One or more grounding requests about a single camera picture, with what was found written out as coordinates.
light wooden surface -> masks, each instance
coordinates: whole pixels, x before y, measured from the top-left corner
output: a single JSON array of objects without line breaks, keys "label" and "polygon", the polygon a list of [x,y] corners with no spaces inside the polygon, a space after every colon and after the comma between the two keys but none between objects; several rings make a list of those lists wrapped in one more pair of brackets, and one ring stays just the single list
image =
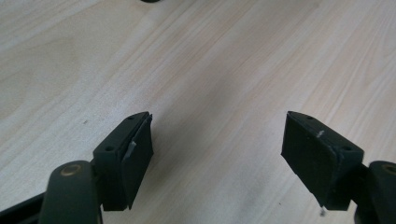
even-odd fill
[{"label": "light wooden surface", "polygon": [[105,223],[353,223],[281,158],[286,112],[396,161],[396,2],[0,1],[0,94],[0,210],[147,110],[155,155]]}]

black object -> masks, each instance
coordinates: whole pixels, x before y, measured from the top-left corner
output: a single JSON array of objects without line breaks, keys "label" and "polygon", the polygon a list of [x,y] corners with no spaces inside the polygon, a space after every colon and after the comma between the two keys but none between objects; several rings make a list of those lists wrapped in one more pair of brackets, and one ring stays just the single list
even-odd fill
[{"label": "black object", "polygon": [[320,206],[347,210],[357,205],[359,224],[396,223],[396,164],[361,162],[364,151],[317,119],[289,112],[282,156]]},{"label": "black object", "polygon": [[153,155],[149,112],[125,119],[93,160],[56,168],[47,191],[0,213],[0,223],[102,223],[105,211],[131,209]]}]

